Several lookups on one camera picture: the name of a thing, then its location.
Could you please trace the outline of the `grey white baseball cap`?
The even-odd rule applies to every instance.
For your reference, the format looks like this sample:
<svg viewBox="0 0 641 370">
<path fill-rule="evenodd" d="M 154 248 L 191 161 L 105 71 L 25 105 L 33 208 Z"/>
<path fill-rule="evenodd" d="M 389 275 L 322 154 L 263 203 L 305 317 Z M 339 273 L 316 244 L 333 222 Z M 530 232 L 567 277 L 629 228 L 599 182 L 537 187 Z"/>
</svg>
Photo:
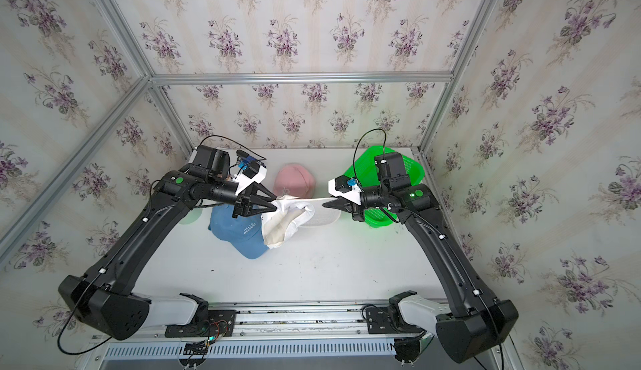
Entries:
<svg viewBox="0 0 641 370">
<path fill-rule="evenodd" d="M 263 242 L 269 249 L 279 248 L 301 228 L 329 226 L 338 221 L 340 211 L 326 208 L 332 198 L 303 199 L 281 196 L 272 205 L 276 210 L 261 215 Z"/>
</svg>

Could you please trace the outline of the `light blue baseball cap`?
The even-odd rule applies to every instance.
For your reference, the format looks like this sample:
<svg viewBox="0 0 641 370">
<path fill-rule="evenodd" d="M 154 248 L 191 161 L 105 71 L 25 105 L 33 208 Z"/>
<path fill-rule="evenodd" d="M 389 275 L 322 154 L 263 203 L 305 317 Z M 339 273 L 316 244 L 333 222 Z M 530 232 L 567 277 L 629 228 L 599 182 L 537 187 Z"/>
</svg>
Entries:
<svg viewBox="0 0 641 370">
<path fill-rule="evenodd" d="M 270 250 L 264 242 L 260 216 L 232 217 L 233 207 L 211 208 L 208 229 L 220 241 L 226 241 L 243 257 L 254 260 Z"/>
</svg>

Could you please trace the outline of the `pink baseball cap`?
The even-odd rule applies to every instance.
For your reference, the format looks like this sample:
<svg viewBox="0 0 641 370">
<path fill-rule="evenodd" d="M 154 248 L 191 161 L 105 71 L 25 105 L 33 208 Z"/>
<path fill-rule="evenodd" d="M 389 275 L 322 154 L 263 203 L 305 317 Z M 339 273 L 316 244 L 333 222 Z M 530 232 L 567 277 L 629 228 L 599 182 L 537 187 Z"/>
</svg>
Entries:
<svg viewBox="0 0 641 370">
<path fill-rule="evenodd" d="M 277 196 L 309 199 L 314 196 L 315 177 L 302 165 L 288 164 L 277 173 L 272 191 Z"/>
</svg>

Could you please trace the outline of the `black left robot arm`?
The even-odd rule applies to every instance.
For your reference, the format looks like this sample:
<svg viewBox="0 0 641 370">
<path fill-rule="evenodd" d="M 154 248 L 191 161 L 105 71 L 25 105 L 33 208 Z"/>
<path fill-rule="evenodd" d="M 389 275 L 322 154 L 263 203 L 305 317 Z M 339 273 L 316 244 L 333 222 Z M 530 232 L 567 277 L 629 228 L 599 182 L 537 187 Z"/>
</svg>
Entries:
<svg viewBox="0 0 641 370">
<path fill-rule="evenodd" d="M 180 328 L 199 337 L 210 331 L 209 303 L 193 294 L 152 298 L 134 292 L 146 264 L 170 232 L 203 201 L 232 209 L 232 217 L 275 211 L 275 195 L 262 182 L 264 157 L 237 152 L 230 175 L 226 151 L 198 146 L 190 162 L 167 172 L 152 187 L 148 202 L 118 241 L 81 276 L 67 276 L 58 293 L 76 320 L 123 341 L 141 328 Z"/>
</svg>

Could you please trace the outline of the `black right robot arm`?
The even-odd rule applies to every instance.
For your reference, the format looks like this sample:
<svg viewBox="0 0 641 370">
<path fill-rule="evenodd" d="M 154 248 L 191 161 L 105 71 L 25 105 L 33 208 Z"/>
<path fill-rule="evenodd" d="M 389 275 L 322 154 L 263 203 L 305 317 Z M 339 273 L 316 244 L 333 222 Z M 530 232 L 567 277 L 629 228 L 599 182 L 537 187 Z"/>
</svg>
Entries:
<svg viewBox="0 0 641 370">
<path fill-rule="evenodd" d="M 374 159 L 377 184 L 361 186 L 354 176 L 328 182 L 332 201 L 326 208 L 351 214 L 363 222 L 367 210 L 389 211 L 414 236 L 424 252 L 447 301 L 437 303 L 414 291 L 390 298 L 387 318 L 392 329 L 415 344 L 431 334 L 455 363 L 464 363 L 505 342 L 519 314 L 500 299 L 474 270 L 447 226 L 439 226 L 441 208 L 424 184 L 412 184 L 401 154 L 383 153 Z"/>
</svg>

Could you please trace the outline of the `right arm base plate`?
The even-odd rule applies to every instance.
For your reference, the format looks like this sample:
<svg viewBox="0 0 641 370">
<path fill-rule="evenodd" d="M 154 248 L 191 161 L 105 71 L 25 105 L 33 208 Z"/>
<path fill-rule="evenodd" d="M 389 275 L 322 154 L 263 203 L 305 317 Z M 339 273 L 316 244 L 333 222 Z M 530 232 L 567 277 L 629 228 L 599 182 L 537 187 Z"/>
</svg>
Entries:
<svg viewBox="0 0 641 370">
<path fill-rule="evenodd" d="M 361 315 L 369 334 L 437 334 L 437 314 L 425 306 L 377 307 L 367 304 L 362 307 Z"/>
</svg>

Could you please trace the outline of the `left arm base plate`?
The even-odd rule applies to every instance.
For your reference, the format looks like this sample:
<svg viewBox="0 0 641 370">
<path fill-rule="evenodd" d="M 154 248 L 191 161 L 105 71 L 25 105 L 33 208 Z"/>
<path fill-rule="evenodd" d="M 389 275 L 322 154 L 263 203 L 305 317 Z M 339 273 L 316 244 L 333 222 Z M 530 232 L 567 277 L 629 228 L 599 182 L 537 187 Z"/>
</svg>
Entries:
<svg viewBox="0 0 641 370">
<path fill-rule="evenodd" d="M 237 311 L 210 310 L 207 315 L 200 313 L 183 326 L 171 325 L 165 329 L 166 338 L 231 337 L 234 331 Z"/>
</svg>

